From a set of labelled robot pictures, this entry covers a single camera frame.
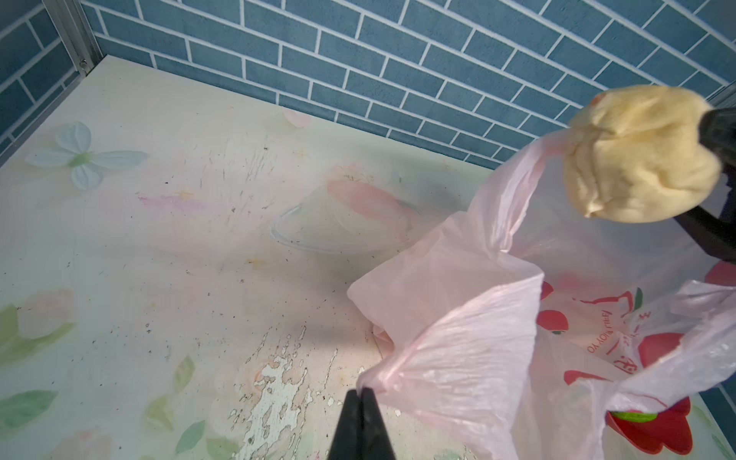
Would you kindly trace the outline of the cream fake peeled fruit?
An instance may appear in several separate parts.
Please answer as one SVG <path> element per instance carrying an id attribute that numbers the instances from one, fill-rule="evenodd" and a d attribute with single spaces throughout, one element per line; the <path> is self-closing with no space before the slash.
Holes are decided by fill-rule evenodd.
<path id="1" fill-rule="evenodd" d="M 712 107 L 680 87 L 637 85 L 598 94 L 570 121 L 563 181 L 586 218 L 661 222 L 700 205 L 723 171 L 699 138 Z"/>

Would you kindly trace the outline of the red flower-shaped plate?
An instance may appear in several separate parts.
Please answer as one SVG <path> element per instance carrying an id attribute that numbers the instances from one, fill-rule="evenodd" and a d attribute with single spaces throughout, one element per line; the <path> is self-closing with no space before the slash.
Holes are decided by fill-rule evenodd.
<path id="1" fill-rule="evenodd" d="M 686 417 L 691 411 L 691 402 L 685 398 L 671 408 L 657 414 L 650 423 L 633 424 L 611 417 L 607 413 L 607 425 L 633 446 L 647 454 L 659 454 L 670 450 L 679 455 L 693 450 L 693 436 Z"/>

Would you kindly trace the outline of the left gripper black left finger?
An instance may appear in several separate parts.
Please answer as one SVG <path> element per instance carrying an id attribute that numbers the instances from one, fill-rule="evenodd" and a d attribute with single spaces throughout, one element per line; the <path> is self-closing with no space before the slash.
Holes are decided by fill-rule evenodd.
<path id="1" fill-rule="evenodd" d="M 347 392 L 328 460 L 360 460 L 362 441 L 362 402 L 356 389 Z"/>

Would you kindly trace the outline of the pink plastic bag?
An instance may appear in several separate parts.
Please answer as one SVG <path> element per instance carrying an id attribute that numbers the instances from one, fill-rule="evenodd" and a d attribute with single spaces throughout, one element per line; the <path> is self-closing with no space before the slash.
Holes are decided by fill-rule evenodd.
<path id="1" fill-rule="evenodd" d="M 350 287 L 383 352 L 358 386 L 483 459 L 734 458 L 734 425 L 696 404 L 735 372 L 734 265 L 670 220 L 579 216 L 566 139 L 524 148 Z M 690 454 L 644 453 L 606 423 L 685 398 Z"/>

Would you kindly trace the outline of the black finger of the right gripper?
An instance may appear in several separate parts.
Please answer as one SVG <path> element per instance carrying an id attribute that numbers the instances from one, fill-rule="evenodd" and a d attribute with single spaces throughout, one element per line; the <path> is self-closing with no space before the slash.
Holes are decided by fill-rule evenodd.
<path id="1" fill-rule="evenodd" d="M 707 255 L 735 263 L 734 222 L 724 222 L 701 206 L 675 216 L 675 221 Z"/>
<path id="2" fill-rule="evenodd" d="M 699 142 L 724 164 L 735 167 L 735 107 L 708 111 L 699 124 Z"/>

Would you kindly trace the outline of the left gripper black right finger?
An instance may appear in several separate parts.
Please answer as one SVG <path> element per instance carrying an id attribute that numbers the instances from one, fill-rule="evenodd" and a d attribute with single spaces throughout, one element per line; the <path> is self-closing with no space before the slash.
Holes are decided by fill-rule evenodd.
<path id="1" fill-rule="evenodd" d="M 361 417 L 361 459 L 395 460 L 375 392 L 368 387 L 361 391 Z"/>

